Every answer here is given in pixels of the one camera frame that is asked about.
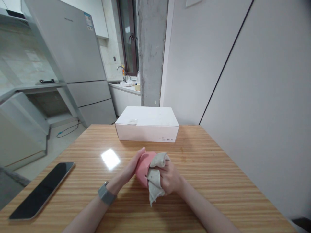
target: sink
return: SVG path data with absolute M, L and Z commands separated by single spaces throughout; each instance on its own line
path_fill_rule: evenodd
M 108 83 L 111 83 L 111 84 L 120 84 L 122 82 L 122 80 L 120 81 L 108 81 Z

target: window frame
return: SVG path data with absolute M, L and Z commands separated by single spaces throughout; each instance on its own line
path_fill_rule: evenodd
M 133 72 L 128 72 L 127 60 L 125 55 L 125 45 L 124 45 L 124 36 L 123 36 L 123 28 L 122 28 L 122 18 L 121 18 L 121 10 L 120 10 L 120 2 L 117 0 L 118 6 L 118 15 L 119 15 L 119 25 L 121 31 L 121 40 L 122 40 L 122 49 L 123 49 L 123 57 L 124 57 L 124 66 L 125 72 L 131 76 L 137 76 L 137 56 L 136 56 L 136 32 L 135 32 L 135 20 L 134 20 L 134 8 L 133 8 L 133 0 L 128 0 L 128 11 L 129 11 L 129 20 L 130 20 L 130 35 L 132 35 L 131 39 L 131 54 L 133 60 Z

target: black phone screen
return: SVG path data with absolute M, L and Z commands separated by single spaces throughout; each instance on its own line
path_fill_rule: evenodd
M 9 219 L 31 219 L 36 216 L 73 165 L 73 162 L 57 164 L 10 215 Z

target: gray rag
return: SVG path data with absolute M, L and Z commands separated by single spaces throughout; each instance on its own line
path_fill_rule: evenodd
M 164 167 L 165 161 L 170 161 L 171 159 L 167 155 L 167 153 L 162 152 L 158 153 L 150 163 L 148 170 L 148 186 L 149 186 L 149 201 L 150 206 L 152 203 L 156 201 L 159 196 L 164 196 L 165 191 L 161 187 L 160 182 L 160 171 L 158 169 L 152 169 L 152 167 Z

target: refrigerator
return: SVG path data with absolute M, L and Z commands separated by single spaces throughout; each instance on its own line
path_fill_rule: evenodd
M 116 115 L 92 16 L 60 0 L 22 0 L 22 12 L 82 124 Z

